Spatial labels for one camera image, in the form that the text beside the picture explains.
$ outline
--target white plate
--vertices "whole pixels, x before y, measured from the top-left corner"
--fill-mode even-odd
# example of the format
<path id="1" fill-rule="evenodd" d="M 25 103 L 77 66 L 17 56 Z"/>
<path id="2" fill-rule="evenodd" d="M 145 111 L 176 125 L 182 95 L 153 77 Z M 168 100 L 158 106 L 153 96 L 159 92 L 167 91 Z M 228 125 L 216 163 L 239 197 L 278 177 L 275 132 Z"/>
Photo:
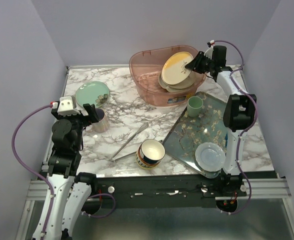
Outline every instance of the white plate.
<path id="1" fill-rule="evenodd" d="M 161 76 L 163 81 L 169 85 L 179 84 L 184 81 L 191 70 L 185 66 L 193 60 L 191 53 L 181 51 L 172 55 L 162 68 Z"/>
<path id="2" fill-rule="evenodd" d="M 170 93 L 178 93 L 178 92 L 182 92 L 183 89 L 174 89 L 170 86 L 168 86 L 167 84 L 164 83 L 164 81 L 162 80 L 161 78 L 161 74 L 159 74 L 159 77 L 158 77 L 158 82 L 159 82 L 159 85 L 163 88 L 163 89 L 166 89 L 168 92 Z"/>
<path id="3" fill-rule="evenodd" d="M 208 172 L 221 170 L 226 160 L 226 155 L 222 148 L 213 142 L 200 144 L 195 155 L 199 166 Z"/>
<path id="4" fill-rule="evenodd" d="M 175 84 L 175 85 L 170 85 L 168 84 L 169 87 L 173 88 L 173 89 L 186 89 L 190 86 L 192 86 L 195 81 L 197 80 L 197 75 L 194 71 L 192 71 L 189 76 L 182 81 L 181 83 Z"/>

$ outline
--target light blue plate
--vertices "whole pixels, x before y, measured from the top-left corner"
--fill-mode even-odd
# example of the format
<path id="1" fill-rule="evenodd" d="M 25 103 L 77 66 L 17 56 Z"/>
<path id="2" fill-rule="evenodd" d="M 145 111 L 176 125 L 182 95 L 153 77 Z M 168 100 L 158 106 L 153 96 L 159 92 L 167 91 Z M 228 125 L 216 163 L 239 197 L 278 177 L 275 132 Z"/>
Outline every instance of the light blue plate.
<path id="1" fill-rule="evenodd" d="M 109 97 L 109 89 L 107 85 L 100 81 L 91 81 L 83 84 L 76 91 L 76 101 L 83 107 L 83 104 L 94 104 L 100 107 Z"/>

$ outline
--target green cup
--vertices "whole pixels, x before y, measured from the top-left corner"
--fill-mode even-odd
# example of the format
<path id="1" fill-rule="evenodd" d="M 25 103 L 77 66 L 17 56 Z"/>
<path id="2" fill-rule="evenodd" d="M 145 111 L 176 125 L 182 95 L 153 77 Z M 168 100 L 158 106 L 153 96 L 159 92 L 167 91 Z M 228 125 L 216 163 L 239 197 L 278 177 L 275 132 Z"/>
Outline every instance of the green cup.
<path id="1" fill-rule="evenodd" d="M 198 96 L 192 96 L 188 100 L 187 112 L 189 117 L 196 117 L 201 111 L 203 100 Z"/>

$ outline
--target red wire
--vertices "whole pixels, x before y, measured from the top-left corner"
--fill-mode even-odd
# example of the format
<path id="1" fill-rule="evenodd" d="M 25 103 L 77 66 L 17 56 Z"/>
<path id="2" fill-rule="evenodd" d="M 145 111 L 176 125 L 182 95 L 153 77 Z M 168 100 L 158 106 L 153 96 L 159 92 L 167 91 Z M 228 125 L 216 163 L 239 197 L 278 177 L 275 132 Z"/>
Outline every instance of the red wire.
<path id="1" fill-rule="evenodd" d="M 98 192 L 101 194 L 102 193 L 101 189 L 99 189 Z M 101 203 L 102 202 L 102 196 L 100 196 L 99 199 L 100 199 L 100 203 Z"/>

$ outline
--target blue tray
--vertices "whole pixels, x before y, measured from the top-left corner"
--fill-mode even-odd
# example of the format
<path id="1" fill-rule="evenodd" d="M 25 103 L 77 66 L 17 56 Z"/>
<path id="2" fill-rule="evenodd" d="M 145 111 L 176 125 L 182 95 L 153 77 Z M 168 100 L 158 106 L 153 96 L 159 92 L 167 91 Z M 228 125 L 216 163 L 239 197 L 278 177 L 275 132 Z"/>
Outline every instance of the blue tray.
<path id="1" fill-rule="evenodd" d="M 203 170 L 196 162 L 197 147 L 206 142 L 218 144 L 226 153 L 227 128 L 223 124 L 226 103 L 205 93 L 195 94 L 203 100 L 199 117 L 189 117 L 187 108 L 163 141 L 166 154 L 193 168 L 207 178 L 215 178 L 218 172 Z"/>

